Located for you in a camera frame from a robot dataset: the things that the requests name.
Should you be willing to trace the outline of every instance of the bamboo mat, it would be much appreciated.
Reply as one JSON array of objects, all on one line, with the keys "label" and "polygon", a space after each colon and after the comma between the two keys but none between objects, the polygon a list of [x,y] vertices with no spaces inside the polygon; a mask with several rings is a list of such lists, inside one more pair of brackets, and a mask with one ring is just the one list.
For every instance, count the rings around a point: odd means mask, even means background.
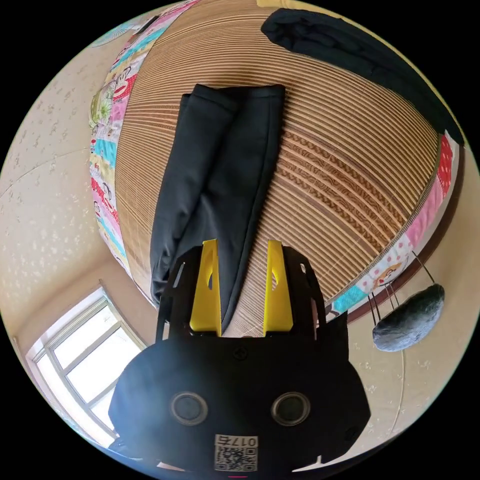
[{"label": "bamboo mat", "polygon": [[121,233],[133,279],[150,296],[152,225],[181,95],[196,83],[285,85],[277,168],[229,336],[262,334],[268,239],[309,258],[329,304],[403,232],[438,155],[437,133],[398,95],[270,43],[260,27],[274,10],[201,0],[183,13],[144,60],[118,142]]}]

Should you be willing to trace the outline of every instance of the sticker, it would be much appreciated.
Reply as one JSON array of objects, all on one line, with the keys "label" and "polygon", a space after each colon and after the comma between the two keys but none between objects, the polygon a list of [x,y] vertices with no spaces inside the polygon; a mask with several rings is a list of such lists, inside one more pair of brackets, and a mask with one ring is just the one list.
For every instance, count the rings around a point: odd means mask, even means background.
[{"label": "sticker", "polygon": [[256,472],[259,452],[257,436],[215,435],[215,470]]}]

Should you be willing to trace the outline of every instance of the colorful quilt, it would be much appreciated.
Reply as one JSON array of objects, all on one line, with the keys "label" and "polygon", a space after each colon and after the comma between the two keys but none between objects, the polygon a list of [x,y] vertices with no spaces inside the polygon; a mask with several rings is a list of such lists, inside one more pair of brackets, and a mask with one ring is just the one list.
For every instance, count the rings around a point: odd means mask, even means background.
[{"label": "colorful quilt", "polygon": [[93,97],[90,105],[90,176],[96,220],[112,255],[130,277],[132,275],[122,240],[115,196],[117,145],[125,110],[140,66],[155,41],[175,19],[199,1],[187,0],[171,6],[145,31],[134,34],[118,54],[103,87]]},{"label": "colorful quilt", "polygon": [[432,224],[452,187],[452,162],[458,161],[459,145],[447,131],[441,138],[440,159],[431,190],[418,214],[390,250],[355,285],[335,299],[329,317],[334,318],[365,299],[373,290],[397,278],[409,256]]}]

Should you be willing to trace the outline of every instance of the black clothing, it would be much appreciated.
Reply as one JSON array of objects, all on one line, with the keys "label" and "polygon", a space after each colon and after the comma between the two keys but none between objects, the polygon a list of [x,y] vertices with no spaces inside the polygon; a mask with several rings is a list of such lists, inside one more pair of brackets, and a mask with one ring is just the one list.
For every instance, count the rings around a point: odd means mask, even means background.
[{"label": "black clothing", "polygon": [[447,108],[424,79],[381,41],[341,18],[306,10],[280,8],[261,26],[277,45],[349,70],[409,101],[439,133],[464,139]]},{"label": "black clothing", "polygon": [[181,98],[150,243],[160,304],[182,254],[218,239],[222,328],[235,311],[280,148],[285,87],[196,85]]}]

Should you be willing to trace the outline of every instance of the bed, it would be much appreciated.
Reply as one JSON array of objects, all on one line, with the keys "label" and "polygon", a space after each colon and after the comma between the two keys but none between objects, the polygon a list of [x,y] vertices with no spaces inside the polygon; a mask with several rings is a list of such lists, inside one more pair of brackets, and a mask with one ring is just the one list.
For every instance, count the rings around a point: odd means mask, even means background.
[{"label": "bed", "polygon": [[260,27],[274,10],[255,0],[169,7],[125,45],[91,107],[100,233],[149,298],[152,225],[181,95],[197,83],[285,85],[277,168],[228,336],[262,334],[268,239],[309,258],[329,319],[400,275],[458,161],[448,132],[399,95],[270,43]]}]

